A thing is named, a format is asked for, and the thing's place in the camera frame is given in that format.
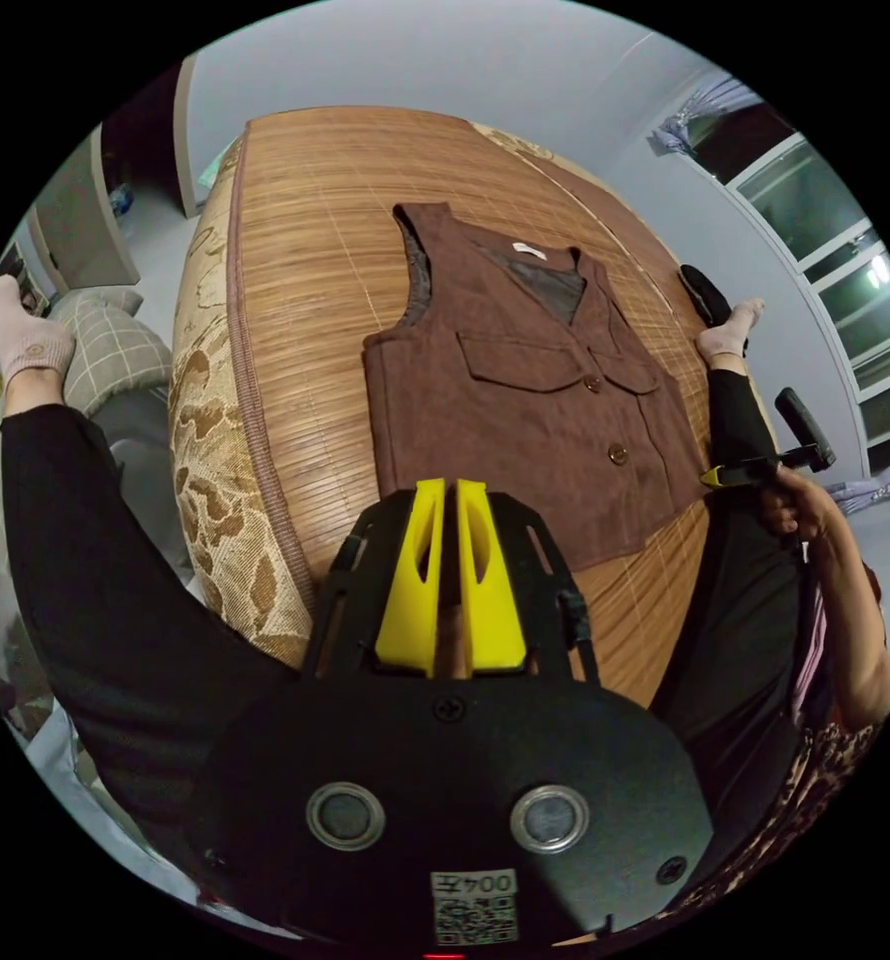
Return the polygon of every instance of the brown vest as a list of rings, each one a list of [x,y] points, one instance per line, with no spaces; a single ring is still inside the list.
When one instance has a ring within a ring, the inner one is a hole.
[[[573,570],[634,553],[705,492],[675,379],[629,327],[605,268],[396,206],[411,291],[366,337],[382,496],[445,477],[537,510]]]

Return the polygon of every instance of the bed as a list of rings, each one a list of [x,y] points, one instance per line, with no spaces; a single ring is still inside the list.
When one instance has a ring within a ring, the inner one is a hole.
[[[188,252],[170,390],[175,490],[208,605],[299,666],[317,584],[378,499],[363,338],[408,292],[397,202],[605,264],[708,441],[702,322],[678,264],[619,198],[540,146],[462,119],[380,107],[251,121],[226,153]],[[698,574],[693,505],[632,556],[579,571],[603,683],[647,706]]]

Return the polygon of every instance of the person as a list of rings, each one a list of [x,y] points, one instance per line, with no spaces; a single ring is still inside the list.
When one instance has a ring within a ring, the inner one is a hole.
[[[775,453],[743,360],[763,306],[739,304],[698,337],[716,463]],[[297,676],[195,600],[146,537],[101,431],[64,405],[74,346],[64,327],[24,311],[14,278],[0,277],[3,509],[19,609],[108,792],[204,886],[214,865],[182,831],[196,778],[231,722],[259,698],[287,696]],[[651,709],[689,750],[715,835],[686,890],[633,938],[773,859],[827,802],[815,783],[853,769],[890,711],[875,586],[828,494],[779,469],[764,492],[725,489],[709,500],[695,594]],[[807,563],[790,535],[809,545]],[[834,706],[801,725],[789,696],[815,576]]]

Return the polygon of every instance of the sticker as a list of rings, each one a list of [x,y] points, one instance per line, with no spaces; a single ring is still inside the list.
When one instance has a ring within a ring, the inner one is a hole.
[[[538,257],[540,260],[548,259],[548,257],[546,257],[541,250],[536,250],[534,247],[530,247],[527,243],[513,243],[512,249],[515,250],[517,253],[532,253],[536,257]]]
[[[514,870],[436,872],[431,877],[435,938],[440,946],[473,947],[518,939]]]

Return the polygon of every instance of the hand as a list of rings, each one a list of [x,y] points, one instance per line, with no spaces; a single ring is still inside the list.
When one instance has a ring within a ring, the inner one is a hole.
[[[762,493],[762,506],[772,533],[797,533],[805,541],[824,537],[829,520],[840,513],[827,490],[784,466],[778,468],[775,484]]]

